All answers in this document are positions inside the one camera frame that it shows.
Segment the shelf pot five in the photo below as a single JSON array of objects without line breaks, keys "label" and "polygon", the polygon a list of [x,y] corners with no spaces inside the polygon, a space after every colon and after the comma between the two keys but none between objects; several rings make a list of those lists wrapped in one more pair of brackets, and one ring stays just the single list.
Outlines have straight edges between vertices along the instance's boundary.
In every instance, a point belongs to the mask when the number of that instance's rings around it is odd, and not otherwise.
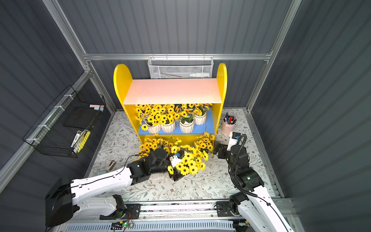
[{"label": "shelf pot five", "polygon": [[148,157],[149,153],[153,150],[153,145],[154,143],[152,142],[145,142],[144,144],[140,145],[140,151],[137,155],[138,159]]}]

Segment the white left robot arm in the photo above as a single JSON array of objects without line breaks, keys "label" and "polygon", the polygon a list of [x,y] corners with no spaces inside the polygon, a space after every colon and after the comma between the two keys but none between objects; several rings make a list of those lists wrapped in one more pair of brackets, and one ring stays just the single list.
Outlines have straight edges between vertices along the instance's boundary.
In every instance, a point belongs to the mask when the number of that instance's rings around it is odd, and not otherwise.
[{"label": "white left robot arm", "polygon": [[168,154],[157,148],[145,158],[140,158],[115,171],[95,177],[74,179],[60,178],[45,196],[45,225],[61,225],[82,210],[83,201],[112,189],[123,188],[147,181],[152,174],[165,173],[175,168],[184,156],[177,151]]}]

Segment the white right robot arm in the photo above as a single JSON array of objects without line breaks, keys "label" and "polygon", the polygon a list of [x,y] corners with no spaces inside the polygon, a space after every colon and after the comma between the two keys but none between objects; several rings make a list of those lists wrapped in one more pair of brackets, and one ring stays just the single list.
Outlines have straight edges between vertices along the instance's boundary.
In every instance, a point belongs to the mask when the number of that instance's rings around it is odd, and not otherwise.
[{"label": "white right robot arm", "polygon": [[231,132],[228,145],[216,144],[213,154],[227,161],[233,186],[239,191],[228,202],[215,205],[219,217],[242,216],[256,232],[292,232],[270,197],[260,175],[250,167],[246,151],[247,135]]}]

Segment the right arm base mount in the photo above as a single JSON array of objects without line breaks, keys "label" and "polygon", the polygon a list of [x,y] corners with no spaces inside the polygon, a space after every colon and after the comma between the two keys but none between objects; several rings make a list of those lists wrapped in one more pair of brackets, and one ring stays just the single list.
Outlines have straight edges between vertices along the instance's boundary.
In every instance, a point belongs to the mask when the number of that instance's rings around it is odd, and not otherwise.
[{"label": "right arm base mount", "polygon": [[239,203],[231,201],[217,201],[214,206],[218,217],[237,217],[257,216],[257,211],[253,208],[250,200],[244,200]]}]

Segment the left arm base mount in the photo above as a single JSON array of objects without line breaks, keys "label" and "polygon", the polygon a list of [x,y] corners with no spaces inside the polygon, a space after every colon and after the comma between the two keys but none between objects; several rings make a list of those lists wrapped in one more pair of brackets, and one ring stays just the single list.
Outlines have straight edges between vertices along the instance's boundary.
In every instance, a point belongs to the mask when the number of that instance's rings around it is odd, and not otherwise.
[{"label": "left arm base mount", "polygon": [[128,204],[125,205],[126,208],[120,207],[116,209],[112,214],[108,216],[100,215],[100,220],[128,220],[128,219],[138,219],[140,215],[141,205],[140,204]]}]

